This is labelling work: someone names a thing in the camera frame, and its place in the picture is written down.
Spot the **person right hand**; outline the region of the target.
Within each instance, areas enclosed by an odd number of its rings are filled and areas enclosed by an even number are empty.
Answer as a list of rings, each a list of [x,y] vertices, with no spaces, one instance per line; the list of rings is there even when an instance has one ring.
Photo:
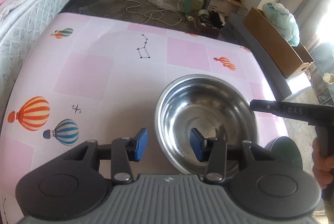
[[[313,160],[313,174],[316,181],[319,183],[321,189],[326,189],[329,184],[333,182],[333,175],[330,171],[333,169],[333,156],[327,158],[320,154],[320,143],[318,138],[315,138],[312,143],[312,160]]]

